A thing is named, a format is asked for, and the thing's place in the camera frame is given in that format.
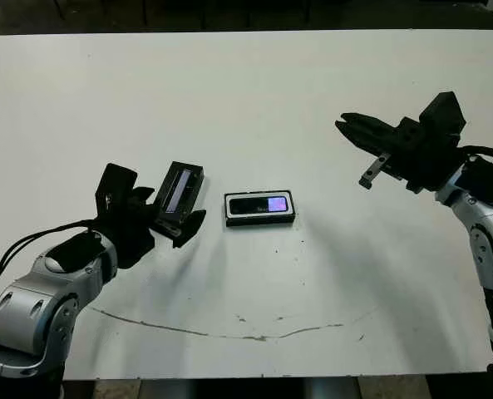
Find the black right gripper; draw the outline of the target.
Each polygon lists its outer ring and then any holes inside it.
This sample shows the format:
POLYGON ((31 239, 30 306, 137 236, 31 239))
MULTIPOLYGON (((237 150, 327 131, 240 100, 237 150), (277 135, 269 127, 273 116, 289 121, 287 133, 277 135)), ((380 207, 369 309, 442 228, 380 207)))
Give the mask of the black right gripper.
POLYGON ((396 127, 357 112, 342 113, 341 118, 335 122, 341 134, 377 157, 359 180, 367 189, 384 172, 405 180, 415 194, 423 189, 435 191, 460 162, 457 145, 465 126, 463 118, 403 118, 396 127))

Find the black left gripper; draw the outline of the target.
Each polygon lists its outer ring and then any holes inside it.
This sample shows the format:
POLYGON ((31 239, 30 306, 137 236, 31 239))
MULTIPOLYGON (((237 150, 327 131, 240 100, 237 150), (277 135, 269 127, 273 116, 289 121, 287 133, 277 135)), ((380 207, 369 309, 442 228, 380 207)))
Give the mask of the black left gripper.
MULTIPOLYGON (((150 227, 156 216, 155 207, 146 201, 155 192, 150 187, 135 187, 131 199, 123 204, 97 208, 96 231, 104 234, 116 251, 117 268, 131 268, 155 247, 150 227)), ((180 234, 172 240, 175 249, 189 242, 200 230, 205 210, 196 210, 180 225, 180 234)))

